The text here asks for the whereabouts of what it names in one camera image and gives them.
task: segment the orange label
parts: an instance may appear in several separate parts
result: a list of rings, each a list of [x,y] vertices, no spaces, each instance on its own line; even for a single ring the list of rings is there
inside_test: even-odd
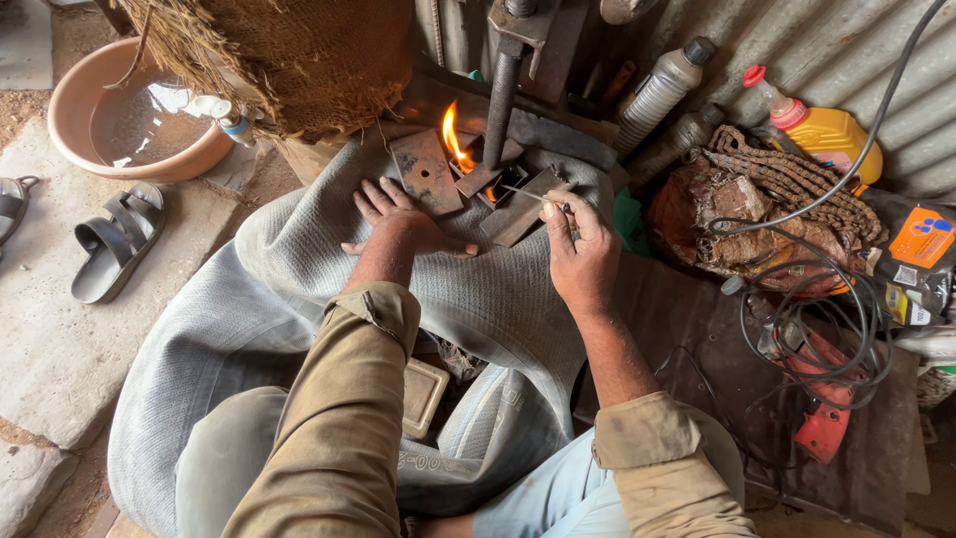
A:
[[[890,244],[893,259],[929,269],[953,243],[953,223],[926,208],[914,208]]]

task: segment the flame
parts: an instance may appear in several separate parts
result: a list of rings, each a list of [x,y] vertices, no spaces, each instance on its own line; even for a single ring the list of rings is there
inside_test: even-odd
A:
[[[475,168],[475,162],[471,160],[471,157],[469,157],[467,153],[458,147],[458,137],[455,136],[456,102],[457,101],[453,101],[445,112],[445,119],[442,121],[442,137],[445,138],[445,145],[454,154],[455,161],[458,161],[458,168],[460,168],[463,173],[469,173]]]

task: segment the gray bottle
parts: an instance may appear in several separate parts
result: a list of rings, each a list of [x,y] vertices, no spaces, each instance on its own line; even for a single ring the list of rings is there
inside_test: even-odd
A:
[[[634,92],[634,101],[620,115],[620,134],[614,141],[618,161],[623,161],[704,76],[703,66],[717,47],[705,37],[691,39],[682,49],[658,58],[651,74]]]
[[[693,146],[706,146],[723,120],[724,113],[713,103],[705,104],[700,112],[681,116],[651,147],[624,167],[631,174],[631,190],[643,186]]]

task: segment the man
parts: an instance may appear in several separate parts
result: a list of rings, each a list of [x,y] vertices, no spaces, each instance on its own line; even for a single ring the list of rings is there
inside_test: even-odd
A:
[[[184,538],[399,535],[402,371],[421,314],[407,290],[414,257],[470,258],[478,246],[446,236],[387,178],[362,189],[355,203],[373,233],[342,244],[358,264],[326,306],[288,396],[275,387],[236,394],[194,427],[177,465]],[[587,347],[597,425],[478,511],[418,522],[412,532],[754,536],[729,435],[661,392],[615,311],[616,233],[583,198],[548,195],[573,212],[545,203],[540,216],[554,287]]]

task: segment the red cap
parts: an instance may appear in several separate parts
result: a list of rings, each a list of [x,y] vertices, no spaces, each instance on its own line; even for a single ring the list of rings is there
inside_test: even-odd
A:
[[[807,106],[799,99],[791,99],[791,101],[793,106],[783,114],[776,116],[771,114],[771,123],[776,125],[776,128],[787,130],[800,125],[807,119]]]
[[[744,72],[744,87],[750,88],[753,84],[764,79],[767,68],[762,65],[751,65]]]

